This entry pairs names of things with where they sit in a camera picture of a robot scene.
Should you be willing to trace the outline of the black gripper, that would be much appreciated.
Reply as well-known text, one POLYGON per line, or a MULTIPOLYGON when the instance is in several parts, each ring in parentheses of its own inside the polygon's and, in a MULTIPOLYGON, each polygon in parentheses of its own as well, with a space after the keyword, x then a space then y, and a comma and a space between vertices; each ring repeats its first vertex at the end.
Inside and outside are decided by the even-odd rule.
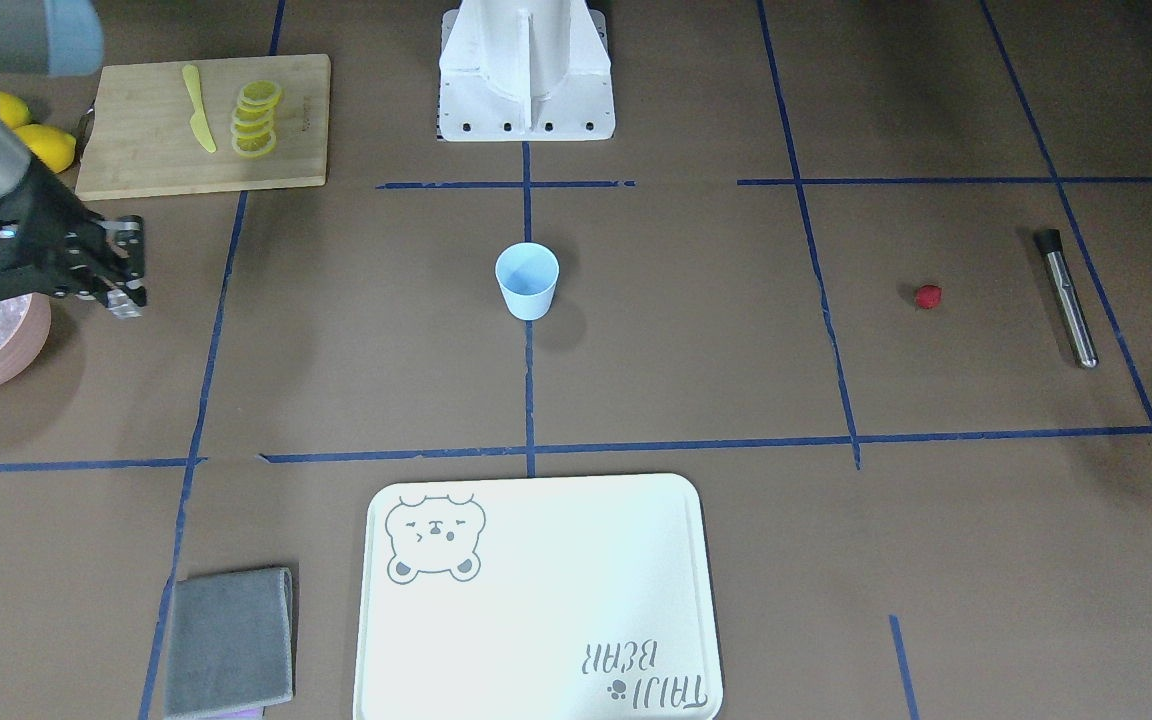
POLYGON ((142 281, 111 283, 109 252, 116 263, 145 263, 145 219, 101 225, 50 170, 28 170, 0 199, 0 301, 86 293, 115 318, 141 316, 147 290, 142 281))

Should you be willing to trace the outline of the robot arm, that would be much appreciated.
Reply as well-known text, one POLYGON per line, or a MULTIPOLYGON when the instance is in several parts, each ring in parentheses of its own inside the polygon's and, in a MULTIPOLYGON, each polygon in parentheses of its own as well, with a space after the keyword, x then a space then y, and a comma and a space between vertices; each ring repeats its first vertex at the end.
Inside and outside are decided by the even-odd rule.
MULTIPOLYGON (((90 1, 0 1, 0 74, 90 76, 103 59, 90 1)), ((145 250, 141 217, 88 210, 6 123, 0 103, 0 301, 41 293, 138 316, 147 304, 145 250)))

